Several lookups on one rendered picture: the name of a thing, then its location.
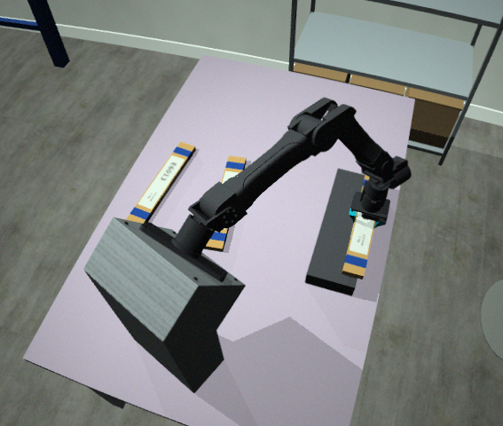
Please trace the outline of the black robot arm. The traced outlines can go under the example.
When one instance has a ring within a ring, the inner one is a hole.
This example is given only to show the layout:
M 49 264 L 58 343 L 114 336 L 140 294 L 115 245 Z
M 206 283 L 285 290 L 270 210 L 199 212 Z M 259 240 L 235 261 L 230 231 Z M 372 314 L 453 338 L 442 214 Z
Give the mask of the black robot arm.
M 236 176 L 217 182 L 191 205 L 188 210 L 193 215 L 175 239 L 150 222 L 139 230 L 223 282 L 228 272 L 201 255 L 213 233 L 234 226 L 266 189 L 298 163 L 330 150 L 337 139 L 355 155 L 362 173 L 369 177 L 360 201 L 365 192 L 369 199 L 385 198 L 385 202 L 389 188 L 403 184 L 412 173 L 407 160 L 399 156 L 392 159 L 371 139 L 355 119 L 356 112 L 354 107 L 338 106 L 331 99 L 318 100 L 291 120 L 288 131 L 272 148 Z

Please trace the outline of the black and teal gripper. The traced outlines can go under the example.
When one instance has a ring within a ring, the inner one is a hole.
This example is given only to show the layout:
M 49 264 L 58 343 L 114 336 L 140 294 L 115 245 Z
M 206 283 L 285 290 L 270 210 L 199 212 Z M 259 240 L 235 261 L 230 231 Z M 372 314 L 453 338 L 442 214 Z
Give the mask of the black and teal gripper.
M 357 212 L 360 212 L 362 213 L 362 218 L 375 221 L 374 228 L 377 226 L 385 225 L 389 213 L 390 200 L 386 199 L 386 201 L 384 202 L 384 198 L 381 201 L 373 201 L 369 199 L 365 193 L 362 201 L 360 201 L 360 198 L 361 192 L 355 192 L 349 213 L 349 216 L 351 217 L 353 223 L 355 222 Z M 382 207 L 383 202 L 384 205 Z

